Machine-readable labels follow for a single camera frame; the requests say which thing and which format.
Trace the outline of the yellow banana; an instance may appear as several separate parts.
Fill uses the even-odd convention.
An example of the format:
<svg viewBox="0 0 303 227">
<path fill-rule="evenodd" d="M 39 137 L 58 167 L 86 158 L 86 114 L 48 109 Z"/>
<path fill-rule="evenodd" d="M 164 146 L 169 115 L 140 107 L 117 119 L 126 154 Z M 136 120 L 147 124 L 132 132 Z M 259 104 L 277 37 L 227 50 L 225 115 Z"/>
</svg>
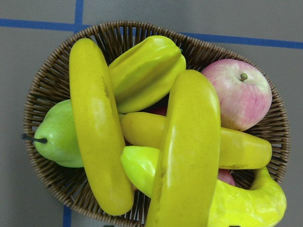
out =
<svg viewBox="0 0 303 227">
<path fill-rule="evenodd" d="M 180 73 L 170 91 L 147 227 L 205 227 L 219 165 L 221 114 L 211 82 Z"/>
<path fill-rule="evenodd" d="M 135 112 L 120 114 L 123 136 L 131 144 L 128 152 L 144 162 L 159 157 L 166 116 Z M 220 169 L 260 169 L 271 160 L 272 146 L 264 139 L 228 128 L 221 128 Z"/>
<path fill-rule="evenodd" d="M 120 161 L 125 140 L 105 57 L 88 38 L 71 49 L 69 84 L 76 136 L 93 195 L 107 214 L 123 215 L 134 201 Z"/>
</svg>

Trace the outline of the brown wicker basket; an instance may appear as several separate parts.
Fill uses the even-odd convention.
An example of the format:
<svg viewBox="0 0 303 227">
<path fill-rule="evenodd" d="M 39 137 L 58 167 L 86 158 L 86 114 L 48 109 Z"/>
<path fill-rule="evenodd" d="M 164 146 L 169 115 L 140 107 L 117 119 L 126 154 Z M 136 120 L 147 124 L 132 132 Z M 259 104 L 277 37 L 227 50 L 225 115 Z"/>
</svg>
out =
<svg viewBox="0 0 303 227">
<path fill-rule="evenodd" d="M 201 71 L 212 62 L 227 58 L 248 62 L 248 58 L 199 35 L 181 34 L 136 21 L 94 25 L 65 40 L 36 73 L 25 102 L 23 132 L 33 135 L 47 111 L 56 103 L 69 98 L 68 64 L 70 50 L 75 41 L 84 37 L 95 40 L 106 61 L 111 63 L 123 52 L 151 35 L 171 38 L 182 49 L 188 69 Z M 281 183 L 290 154 L 290 129 L 283 100 L 274 85 L 271 85 L 271 90 L 273 100 L 268 114 L 260 123 L 249 129 L 248 133 L 271 143 L 273 155 L 267 169 L 271 177 Z M 123 227 L 144 225 L 150 200 L 143 193 L 134 194 L 134 204 L 128 213 L 110 216 L 97 204 L 82 168 L 61 167 L 43 158 L 30 141 L 26 142 L 26 150 L 37 177 L 56 199 L 71 210 L 112 225 Z"/>
</svg>

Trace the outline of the yellow-green starfruit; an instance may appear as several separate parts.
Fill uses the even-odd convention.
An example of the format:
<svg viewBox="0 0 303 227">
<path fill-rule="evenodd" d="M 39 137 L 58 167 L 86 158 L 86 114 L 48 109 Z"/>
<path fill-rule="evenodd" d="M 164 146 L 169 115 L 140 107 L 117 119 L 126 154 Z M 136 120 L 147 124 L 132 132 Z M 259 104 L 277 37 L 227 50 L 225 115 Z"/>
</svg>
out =
<svg viewBox="0 0 303 227">
<path fill-rule="evenodd" d="M 118 111 L 126 114 L 154 105 L 185 69 L 185 57 L 171 39 L 147 37 L 109 66 Z"/>
</svg>

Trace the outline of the yellow-green lemon fruit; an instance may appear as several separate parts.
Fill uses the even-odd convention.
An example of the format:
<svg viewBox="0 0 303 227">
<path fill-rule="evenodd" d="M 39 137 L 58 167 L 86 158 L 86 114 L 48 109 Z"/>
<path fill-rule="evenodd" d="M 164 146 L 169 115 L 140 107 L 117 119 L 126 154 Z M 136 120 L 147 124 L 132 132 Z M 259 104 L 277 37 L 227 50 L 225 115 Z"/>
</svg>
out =
<svg viewBox="0 0 303 227">
<path fill-rule="evenodd" d="M 120 157 L 123 169 L 135 189 L 149 198 L 152 197 L 159 153 L 158 148 L 126 146 Z"/>
</svg>

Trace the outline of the pink red apple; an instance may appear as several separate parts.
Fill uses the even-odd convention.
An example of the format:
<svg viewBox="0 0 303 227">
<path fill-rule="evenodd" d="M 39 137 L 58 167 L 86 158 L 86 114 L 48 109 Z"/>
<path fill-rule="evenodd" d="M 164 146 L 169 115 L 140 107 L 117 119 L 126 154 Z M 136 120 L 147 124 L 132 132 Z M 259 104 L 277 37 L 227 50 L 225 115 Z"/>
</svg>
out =
<svg viewBox="0 0 303 227">
<path fill-rule="evenodd" d="M 225 128 L 245 131 L 268 113 L 272 91 L 265 76 L 254 66 L 234 59 L 222 59 L 202 70 L 216 89 Z"/>
</svg>

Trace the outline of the green pear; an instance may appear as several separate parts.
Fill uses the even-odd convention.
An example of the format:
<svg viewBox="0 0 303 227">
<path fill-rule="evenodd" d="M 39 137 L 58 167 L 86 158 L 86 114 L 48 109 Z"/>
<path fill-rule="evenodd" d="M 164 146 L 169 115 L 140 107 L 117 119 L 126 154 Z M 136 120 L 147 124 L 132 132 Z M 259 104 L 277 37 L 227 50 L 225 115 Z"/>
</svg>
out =
<svg viewBox="0 0 303 227">
<path fill-rule="evenodd" d="M 48 111 L 33 136 L 24 133 L 21 138 L 33 142 L 38 153 L 46 159 L 64 167 L 83 167 L 69 99 Z"/>
</svg>

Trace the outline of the brown yellow bumpy fruit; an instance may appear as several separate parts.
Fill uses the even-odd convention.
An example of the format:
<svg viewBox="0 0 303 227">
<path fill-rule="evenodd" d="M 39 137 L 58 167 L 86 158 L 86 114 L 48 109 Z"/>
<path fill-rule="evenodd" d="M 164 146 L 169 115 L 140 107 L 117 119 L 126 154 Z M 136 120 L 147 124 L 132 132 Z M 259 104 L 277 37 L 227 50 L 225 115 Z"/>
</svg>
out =
<svg viewBox="0 0 303 227">
<path fill-rule="evenodd" d="M 254 176 L 249 190 L 217 181 L 209 227 L 274 227 L 281 221 L 287 207 L 283 189 L 266 167 Z"/>
</svg>

